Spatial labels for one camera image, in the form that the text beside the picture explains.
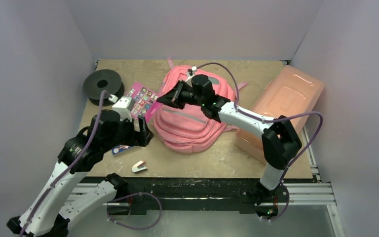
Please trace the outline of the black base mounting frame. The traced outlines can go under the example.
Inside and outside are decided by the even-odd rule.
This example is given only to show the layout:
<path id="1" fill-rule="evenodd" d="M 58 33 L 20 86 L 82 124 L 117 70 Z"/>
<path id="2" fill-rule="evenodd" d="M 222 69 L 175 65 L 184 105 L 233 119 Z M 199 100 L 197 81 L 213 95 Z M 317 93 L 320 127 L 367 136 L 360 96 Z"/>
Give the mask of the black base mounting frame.
<path id="1" fill-rule="evenodd" d="M 148 210 L 237 211 L 269 219 L 282 213 L 294 198 L 294 179 L 273 191 L 263 188 L 254 178 L 105 178 L 114 184 L 111 203 L 128 204 L 131 215 Z"/>

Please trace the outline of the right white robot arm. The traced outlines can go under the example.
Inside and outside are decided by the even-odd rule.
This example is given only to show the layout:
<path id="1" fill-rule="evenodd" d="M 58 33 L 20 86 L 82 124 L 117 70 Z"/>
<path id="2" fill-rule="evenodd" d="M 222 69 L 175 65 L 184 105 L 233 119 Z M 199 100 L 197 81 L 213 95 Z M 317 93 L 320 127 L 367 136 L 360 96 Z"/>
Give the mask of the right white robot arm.
<path id="1" fill-rule="evenodd" d="M 277 186 L 284 177 L 288 163 L 293 159 L 302 143 L 293 125 L 284 116 L 267 120 L 250 110 L 236 105 L 230 99 L 217 94 L 206 75 L 196 75 L 192 85 L 180 80 L 157 98 L 157 102 L 176 109 L 185 105 L 199 106 L 203 114 L 217 122 L 236 126 L 255 135 L 262 141 L 266 167 L 257 188 L 260 199 L 269 201 L 276 196 Z"/>

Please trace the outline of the pink marker pen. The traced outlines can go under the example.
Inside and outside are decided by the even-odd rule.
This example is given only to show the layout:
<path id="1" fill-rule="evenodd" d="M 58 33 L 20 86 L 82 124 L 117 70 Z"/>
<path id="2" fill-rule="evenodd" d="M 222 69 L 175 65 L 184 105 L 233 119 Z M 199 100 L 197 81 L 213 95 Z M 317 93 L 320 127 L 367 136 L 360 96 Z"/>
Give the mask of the pink marker pen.
<path id="1" fill-rule="evenodd" d="M 136 119 L 139 116 L 144 116 L 148 123 L 158 108 L 156 102 L 158 98 L 157 93 L 142 83 L 135 81 L 126 96 L 131 97 L 135 102 L 131 115 Z"/>

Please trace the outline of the small white stapler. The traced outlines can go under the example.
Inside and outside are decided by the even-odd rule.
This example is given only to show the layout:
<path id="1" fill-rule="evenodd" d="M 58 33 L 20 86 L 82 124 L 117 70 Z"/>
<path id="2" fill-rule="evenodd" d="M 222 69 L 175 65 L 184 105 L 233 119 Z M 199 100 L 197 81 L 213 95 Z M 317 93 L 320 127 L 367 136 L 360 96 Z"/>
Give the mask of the small white stapler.
<path id="1" fill-rule="evenodd" d="M 147 169 L 148 168 L 146 167 L 146 162 L 144 160 L 140 160 L 132 166 L 131 171 L 133 173 L 140 173 L 146 171 Z"/>

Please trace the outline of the aluminium rail frame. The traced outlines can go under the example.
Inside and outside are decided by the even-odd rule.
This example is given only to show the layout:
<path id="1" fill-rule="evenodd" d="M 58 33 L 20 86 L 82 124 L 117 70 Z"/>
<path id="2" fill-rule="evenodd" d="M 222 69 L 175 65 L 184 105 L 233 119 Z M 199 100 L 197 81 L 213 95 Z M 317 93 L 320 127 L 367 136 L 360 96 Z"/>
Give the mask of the aluminium rail frame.
<path id="1" fill-rule="evenodd" d="M 286 167 L 284 179 L 273 191 L 258 178 L 83 177 L 74 181 L 52 237 L 66 236 L 77 221 L 107 205 L 109 221 L 119 215 L 145 215 L 149 210 L 216 211 L 253 214 L 271 226 L 271 233 L 290 231 L 282 222 L 290 206 L 324 206 L 332 231 L 344 236 L 330 183 L 321 181 L 315 159 L 308 152 Z"/>

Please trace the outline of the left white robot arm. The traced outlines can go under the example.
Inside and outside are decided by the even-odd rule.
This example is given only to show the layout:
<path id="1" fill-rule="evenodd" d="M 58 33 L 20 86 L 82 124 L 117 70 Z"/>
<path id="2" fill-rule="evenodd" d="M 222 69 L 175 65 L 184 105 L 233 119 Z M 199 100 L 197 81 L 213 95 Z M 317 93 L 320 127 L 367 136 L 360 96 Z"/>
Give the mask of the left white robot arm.
<path id="1" fill-rule="evenodd" d="M 95 190 L 66 204 L 73 189 L 106 152 L 117 145 L 145 147 L 152 138 L 143 116 L 127 118 L 115 110 L 100 110 L 89 126 L 65 142 L 40 194 L 22 215 L 10 218 L 7 227 L 21 237 L 65 237 L 97 206 L 132 200 L 127 181 L 112 173 Z"/>

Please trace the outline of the blue book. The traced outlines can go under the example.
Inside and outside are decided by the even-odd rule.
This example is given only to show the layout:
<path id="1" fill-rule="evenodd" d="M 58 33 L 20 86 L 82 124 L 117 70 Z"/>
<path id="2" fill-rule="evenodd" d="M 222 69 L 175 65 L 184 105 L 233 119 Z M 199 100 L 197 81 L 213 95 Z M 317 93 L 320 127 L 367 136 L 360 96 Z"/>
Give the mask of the blue book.
<path id="1" fill-rule="evenodd" d="M 132 147 L 130 147 L 130 146 L 125 146 L 125 145 L 116 146 L 116 147 L 112 148 L 112 155 L 113 155 L 113 156 L 117 156 L 117 155 L 119 155 L 120 153 L 125 152 L 125 151 L 127 151 L 127 150 L 129 150 L 129 149 L 131 149 L 131 148 L 132 148 Z"/>

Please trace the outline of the pink translucent plastic box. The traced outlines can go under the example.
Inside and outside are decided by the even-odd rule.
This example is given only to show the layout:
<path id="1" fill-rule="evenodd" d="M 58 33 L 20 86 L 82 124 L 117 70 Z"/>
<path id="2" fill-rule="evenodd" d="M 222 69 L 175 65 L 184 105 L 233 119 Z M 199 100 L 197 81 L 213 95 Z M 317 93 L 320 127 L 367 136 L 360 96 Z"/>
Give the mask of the pink translucent plastic box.
<path id="1" fill-rule="evenodd" d="M 250 108 L 251 111 L 273 118 L 290 117 L 310 112 L 315 106 L 325 84 L 318 79 L 292 67 L 285 66 L 281 73 L 266 87 L 263 95 Z M 300 136 L 308 117 L 291 120 Z M 245 130 L 237 130 L 236 145 L 263 164 L 263 145 L 260 138 Z"/>

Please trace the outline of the pink student backpack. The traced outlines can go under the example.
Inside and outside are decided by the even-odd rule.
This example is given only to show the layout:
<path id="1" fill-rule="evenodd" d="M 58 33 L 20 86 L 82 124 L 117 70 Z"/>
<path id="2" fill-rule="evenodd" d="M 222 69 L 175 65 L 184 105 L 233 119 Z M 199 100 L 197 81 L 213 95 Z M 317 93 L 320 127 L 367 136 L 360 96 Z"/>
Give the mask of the pink student backpack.
<path id="1" fill-rule="evenodd" d="M 171 67 L 161 84 L 159 97 L 171 90 L 178 81 L 186 80 L 190 68 L 191 66 L 187 65 Z M 235 89 L 226 79 L 200 69 L 196 74 L 207 75 L 217 94 L 235 100 Z M 151 112 L 151 121 L 164 145 L 179 153 L 203 152 L 210 148 L 223 132 L 237 129 L 235 126 L 208 119 L 198 106 L 187 104 L 180 110 L 158 103 L 156 111 Z"/>

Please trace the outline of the black filament spool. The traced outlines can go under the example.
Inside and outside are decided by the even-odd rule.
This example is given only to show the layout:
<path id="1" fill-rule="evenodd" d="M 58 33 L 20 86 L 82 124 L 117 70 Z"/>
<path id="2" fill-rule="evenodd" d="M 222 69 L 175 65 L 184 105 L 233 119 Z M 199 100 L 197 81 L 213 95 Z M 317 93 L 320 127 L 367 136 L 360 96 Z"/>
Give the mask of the black filament spool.
<path id="1" fill-rule="evenodd" d="M 88 100 L 98 106 L 100 94 L 106 90 L 118 98 L 124 95 L 124 84 L 119 73 L 110 69 L 97 70 L 91 73 L 83 82 L 82 89 Z"/>

